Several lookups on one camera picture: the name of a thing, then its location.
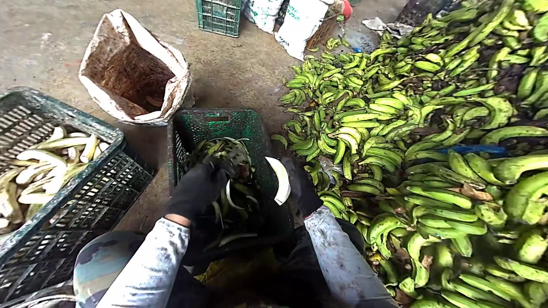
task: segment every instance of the crate handle hole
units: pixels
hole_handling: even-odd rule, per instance
[[[206,122],[228,122],[230,121],[229,117],[206,117]]]

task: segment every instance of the gray sleeve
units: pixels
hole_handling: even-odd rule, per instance
[[[165,307],[189,238],[189,228],[159,219],[97,308]]]
[[[331,296],[350,306],[397,307],[326,206],[312,213],[305,226]]]

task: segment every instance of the plantain bunch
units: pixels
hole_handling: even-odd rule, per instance
[[[273,139],[403,306],[546,305],[547,12],[462,2],[370,54],[330,39],[284,81]]]

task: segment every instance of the person's arm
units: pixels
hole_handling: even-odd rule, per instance
[[[189,238],[188,227],[160,218],[97,307],[165,307]]]
[[[326,206],[306,218],[305,227],[334,298],[351,306],[397,307]]]
[[[156,222],[98,307],[166,306],[189,243],[189,227],[220,196],[233,173],[231,168],[209,157],[182,177],[163,209],[163,218]]]
[[[331,296],[350,306],[397,307],[335,216],[323,205],[308,173],[290,158],[283,158],[282,163]]]

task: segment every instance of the dark plastic crate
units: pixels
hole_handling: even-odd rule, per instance
[[[260,204],[261,210],[265,211],[265,223],[259,230],[258,237],[239,239],[205,252],[202,246],[193,245],[192,235],[182,260],[183,265],[202,265],[249,247],[273,245],[287,239],[293,232],[293,216],[288,207],[286,204],[279,206],[274,201],[278,180],[264,158],[272,156],[270,138],[261,116],[254,109],[181,109],[173,116],[168,123],[170,195],[179,179],[188,171],[188,158],[196,145],[202,140],[225,136],[235,139],[249,138],[244,143],[256,168],[253,177],[261,189]]]
[[[36,90],[12,90],[0,98],[0,172],[58,125],[111,146],[1,245],[0,303],[71,279],[80,249],[110,231],[155,174],[119,129]]]
[[[198,27],[203,31],[239,36],[242,0],[195,0]]]

